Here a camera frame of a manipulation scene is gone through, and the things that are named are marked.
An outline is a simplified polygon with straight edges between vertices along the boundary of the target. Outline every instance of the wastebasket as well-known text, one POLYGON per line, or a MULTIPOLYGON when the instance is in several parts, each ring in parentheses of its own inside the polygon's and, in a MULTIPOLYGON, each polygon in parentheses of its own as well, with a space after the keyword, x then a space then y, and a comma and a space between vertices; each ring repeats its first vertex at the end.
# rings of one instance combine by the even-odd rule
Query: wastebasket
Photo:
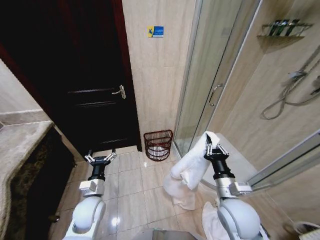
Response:
POLYGON ((153 161, 163 161, 170 155, 174 134, 171 130, 147 132, 143 135, 145 154, 153 161))

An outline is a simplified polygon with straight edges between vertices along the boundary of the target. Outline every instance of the towel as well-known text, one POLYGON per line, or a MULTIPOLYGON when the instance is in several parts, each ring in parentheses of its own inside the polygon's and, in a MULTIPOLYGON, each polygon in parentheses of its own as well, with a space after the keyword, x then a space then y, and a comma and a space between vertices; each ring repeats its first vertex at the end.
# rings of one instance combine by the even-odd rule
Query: towel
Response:
POLYGON ((207 240, 230 240, 227 231, 222 226, 217 208, 206 202, 202 210, 202 227, 207 240))
POLYGON ((177 162, 164 178, 163 188, 172 197, 173 204, 186 210, 195 210, 198 184, 207 171, 210 162, 204 158, 207 147, 207 134, 214 148, 219 138, 211 131, 206 131, 195 146, 177 162))

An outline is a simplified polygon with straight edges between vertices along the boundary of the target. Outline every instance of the wall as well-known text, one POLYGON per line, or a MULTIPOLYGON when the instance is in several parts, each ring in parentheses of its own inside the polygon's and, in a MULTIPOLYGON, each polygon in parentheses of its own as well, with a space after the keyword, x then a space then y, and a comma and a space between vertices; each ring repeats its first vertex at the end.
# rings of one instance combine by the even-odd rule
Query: wall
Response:
MULTIPOLYGON (((269 16, 264 16, 263 11, 269 12, 273 9, 277 12, 278 9, 274 9, 270 2, 272 1, 262 3, 246 42, 246 45, 249 44, 248 49, 244 47, 241 53, 241 55, 244 54, 245 59, 239 59, 237 62, 237 69, 240 72, 234 70, 232 77, 235 79, 232 79, 233 82, 229 81, 223 94, 224 98, 229 98, 229 103, 224 103, 223 109, 224 112, 228 111, 227 116, 223 120, 217 119, 218 122, 223 122, 220 127, 211 126, 211 129, 216 132, 221 132, 257 170, 266 167, 320 129, 320 122, 315 121, 320 115, 319 99, 304 106, 286 105, 282 115, 273 120, 261 118, 262 110, 278 99, 283 90, 282 84, 289 79, 288 73, 301 68, 318 47, 320 38, 320 15, 317 12, 320 3, 292 1, 294 4, 291 5, 292 7, 287 6, 287 13, 282 13, 282 17, 275 18, 298 18, 315 25, 307 30, 305 38, 292 44, 290 42, 284 44, 277 39, 273 41, 266 39, 261 43, 261 40, 256 37, 261 23, 272 21, 269 16)), ((308 97, 315 89, 313 81, 317 78, 319 70, 320 66, 312 71, 289 98, 290 101, 299 102, 308 97)), ((212 125, 222 107, 219 104, 217 115, 213 116, 212 125)))
POLYGON ((0 59, 0 114, 41 107, 0 59))
POLYGON ((141 140, 175 128, 195 0, 122 0, 141 140), (148 38, 147 26, 164 26, 148 38))
MULTIPOLYGON (((297 71, 319 45, 320 2, 264 0, 248 32, 209 130, 222 133, 258 170, 320 129, 320 98, 308 105, 286 105, 273 120, 260 117, 283 89, 289 72, 297 71), (259 39, 261 24, 276 19, 314 23, 298 41, 259 39)), ((290 101, 301 101, 314 90, 320 66, 304 80, 290 101)), ((285 225, 292 221, 319 223, 320 166, 264 192, 247 197, 272 239, 289 239, 285 225)))

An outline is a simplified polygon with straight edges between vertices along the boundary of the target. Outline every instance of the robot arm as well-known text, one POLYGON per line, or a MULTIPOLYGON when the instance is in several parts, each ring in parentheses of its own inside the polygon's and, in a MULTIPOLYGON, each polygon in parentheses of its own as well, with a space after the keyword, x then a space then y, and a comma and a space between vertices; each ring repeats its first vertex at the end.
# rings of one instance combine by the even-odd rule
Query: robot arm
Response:
POLYGON ((213 179, 216 182, 217 195, 220 200, 218 217, 230 239, 255 239, 259 233, 265 236, 263 239, 268 239, 255 209, 238 199, 239 195, 252 192, 250 185, 236 182, 235 175, 231 173, 226 163, 229 153, 220 144, 213 149, 208 135, 206 143, 207 150, 204 158, 212 163, 213 179))
POLYGON ((93 158, 90 154, 85 156, 85 159, 93 166, 92 174, 87 181, 80 183, 79 189, 85 199, 75 207, 71 224, 63 240, 95 239, 99 223, 106 210, 106 204, 101 198, 105 191, 105 167, 116 156, 114 152, 107 157, 98 156, 93 158))

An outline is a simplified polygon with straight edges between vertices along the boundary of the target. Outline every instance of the door frame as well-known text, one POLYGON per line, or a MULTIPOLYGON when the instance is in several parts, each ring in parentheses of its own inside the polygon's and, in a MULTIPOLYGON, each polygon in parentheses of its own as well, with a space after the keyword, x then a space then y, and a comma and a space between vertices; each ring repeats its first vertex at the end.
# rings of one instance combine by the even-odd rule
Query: door frame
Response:
MULTIPOLYGON (((130 55, 129 55, 129 46, 127 41, 127 32, 125 25, 125 16, 123 11, 123 5, 121 0, 110 0, 113 10, 113 17, 115 23, 115 29, 117 33, 117 38, 120 46, 121 60, 124 66, 124 82, 125 82, 125 92, 126 98, 129 105, 129 110, 131 111, 131 116, 133 116, 132 121, 134 121, 135 128, 135 142, 136 147, 139 152, 142 152, 142 143, 140 136, 139 120, 137 113, 137 104, 135 98, 135 90, 133 84, 133 77, 131 71, 130 55)), ((35 101, 40 105, 40 107, 45 111, 45 113, 53 120, 57 127, 62 131, 62 133, 68 138, 68 140, 74 145, 74 147, 80 148, 77 149, 78 152, 84 154, 84 151, 89 149, 82 149, 78 146, 76 141, 73 141, 74 137, 70 136, 67 131, 64 131, 68 128, 67 124, 64 122, 64 116, 59 115, 57 112, 54 112, 52 108, 46 103, 46 101, 41 97, 38 90, 34 87, 32 82, 26 77, 23 71, 20 69, 19 65, 11 58, 9 53, 6 51, 4 46, 0 42, 0 59, 6 64, 6 66, 11 70, 15 77, 21 82, 25 89, 31 94, 35 101)), ((112 148, 118 148, 117 143, 112 144, 112 148)), ((93 151, 101 151, 102 149, 93 149, 93 151)))

